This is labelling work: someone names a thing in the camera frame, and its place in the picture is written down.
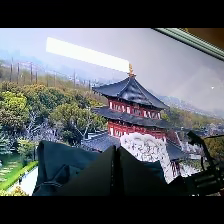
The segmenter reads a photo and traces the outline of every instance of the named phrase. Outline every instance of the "screen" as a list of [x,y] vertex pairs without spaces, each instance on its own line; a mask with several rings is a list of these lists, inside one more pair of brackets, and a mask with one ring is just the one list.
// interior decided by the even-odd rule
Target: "screen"
[[[21,186],[32,194],[41,140],[96,152],[121,144],[172,177],[198,172],[202,150],[187,132],[224,133],[223,71],[223,61],[149,28],[1,28],[0,189],[26,167]],[[160,153],[132,152],[137,142]]]

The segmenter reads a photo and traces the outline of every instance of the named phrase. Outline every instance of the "roof finial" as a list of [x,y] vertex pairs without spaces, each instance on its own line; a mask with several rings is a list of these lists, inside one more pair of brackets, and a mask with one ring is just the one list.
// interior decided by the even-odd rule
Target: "roof finial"
[[136,75],[133,73],[132,64],[129,64],[129,77],[135,77]]

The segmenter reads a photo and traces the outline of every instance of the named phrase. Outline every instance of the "screen frame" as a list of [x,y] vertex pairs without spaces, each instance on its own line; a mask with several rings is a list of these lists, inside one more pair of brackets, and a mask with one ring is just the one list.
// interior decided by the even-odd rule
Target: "screen frame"
[[185,43],[193,48],[196,48],[206,54],[209,54],[212,57],[224,61],[224,50],[205,40],[200,39],[199,37],[193,34],[181,30],[180,28],[153,28],[153,29],[171,38],[174,38],[182,43]]

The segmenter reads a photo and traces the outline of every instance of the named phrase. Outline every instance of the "pagoda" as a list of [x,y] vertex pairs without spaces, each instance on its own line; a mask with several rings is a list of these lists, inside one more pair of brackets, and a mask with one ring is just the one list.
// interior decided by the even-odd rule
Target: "pagoda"
[[119,147],[119,138],[124,134],[149,134],[166,141],[173,172],[180,173],[178,161],[184,158],[185,154],[175,138],[169,138],[172,136],[169,132],[170,126],[161,117],[161,111],[169,107],[136,80],[131,65],[128,77],[123,81],[93,87],[92,90],[108,99],[108,106],[93,109],[93,112],[107,119],[108,130],[83,140],[84,146],[103,152],[111,145]]

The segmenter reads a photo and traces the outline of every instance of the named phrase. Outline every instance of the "gray sky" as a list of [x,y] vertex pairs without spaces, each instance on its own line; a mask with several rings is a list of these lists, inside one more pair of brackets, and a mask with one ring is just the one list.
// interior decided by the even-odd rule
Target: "gray sky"
[[0,50],[34,56],[55,69],[85,67],[96,78],[121,74],[46,52],[47,37],[130,61],[137,80],[160,95],[174,96],[205,110],[224,110],[224,62],[146,28],[0,29]]

